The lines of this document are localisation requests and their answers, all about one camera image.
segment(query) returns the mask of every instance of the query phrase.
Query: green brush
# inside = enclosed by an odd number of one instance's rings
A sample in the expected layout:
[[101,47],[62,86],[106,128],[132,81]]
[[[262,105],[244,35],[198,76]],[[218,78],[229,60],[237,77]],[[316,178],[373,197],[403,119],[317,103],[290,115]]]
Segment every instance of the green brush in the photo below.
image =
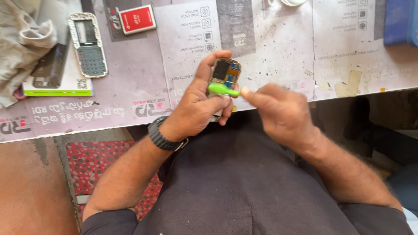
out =
[[220,94],[220,95],[234,95],[234,96],[240,95],[239,91],[229,89],[227,86],[220,84],[220,83],[209,84],[208,90],[215,94]]

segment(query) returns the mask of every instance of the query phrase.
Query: hairy forearm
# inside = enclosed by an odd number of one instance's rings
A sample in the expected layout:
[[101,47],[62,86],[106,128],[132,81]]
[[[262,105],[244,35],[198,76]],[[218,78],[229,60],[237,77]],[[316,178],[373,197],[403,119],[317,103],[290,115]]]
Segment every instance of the hairy forearm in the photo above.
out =
[[398,200],[372,169],[323,134],[319,134],[315,147],[301,156],[317,169],[337,202],[380,205],[402,211]]
[[155,146],[149,136],[143,138],[100,177],[84,210],[83,220],[101,211],[134,207],[148,182],[171,154],[172,151]]

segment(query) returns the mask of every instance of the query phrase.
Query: hand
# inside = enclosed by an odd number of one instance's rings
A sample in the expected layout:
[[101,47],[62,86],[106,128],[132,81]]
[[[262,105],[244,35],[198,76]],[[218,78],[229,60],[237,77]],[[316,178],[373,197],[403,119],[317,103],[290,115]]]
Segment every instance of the hand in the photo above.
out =
[[227,95],[210,99],[206,97],[212,66],[219,58],[229,59],[231,52],[216,51],[203,59],[178,106],[159,127],[161,134],[168,140],[179,142],[189,136],[199,134],[209,124],[212,115],[219,110],[223,110],[219,124],[227,123],[234,108],[231,97]]
[[311,121],[305,95],[269,83],[257,92],[241,89],[241,95],[258,108],[263,129],[274,141],[301,154],[315,147],[320,130]]

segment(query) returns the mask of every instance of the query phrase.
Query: polka dot mat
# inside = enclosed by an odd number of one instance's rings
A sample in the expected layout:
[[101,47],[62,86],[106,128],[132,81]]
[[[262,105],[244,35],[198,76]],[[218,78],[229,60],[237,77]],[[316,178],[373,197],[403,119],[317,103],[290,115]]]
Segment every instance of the polka dot mat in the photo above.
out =
[[[71,170],[71,179],[76,195],[92,194],[100,176],[135,144],[134,141],[74,142],[67,143],[66,150]],[[154,175],[135,206],[136,217],[141,221],[157,201],[162,182]],[[78,205],[82,217],[84,204]]]

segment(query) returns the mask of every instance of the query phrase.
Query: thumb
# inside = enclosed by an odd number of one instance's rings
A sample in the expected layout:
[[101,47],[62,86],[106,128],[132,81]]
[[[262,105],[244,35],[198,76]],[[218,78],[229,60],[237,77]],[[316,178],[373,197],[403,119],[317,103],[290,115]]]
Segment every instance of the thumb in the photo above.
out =
[[230,102],[232,102],[232,99],[228,95],[217,95],[199,103],[201,103],[208,112],[214,114],[217,111],[228,107]]
[[241,96],[248,101],[252,106],[256,108],[268,108],[273,106],[275,103],[275,98],[271,95],[261,94],[254,91],[251,91],[248,87],[241,88]]

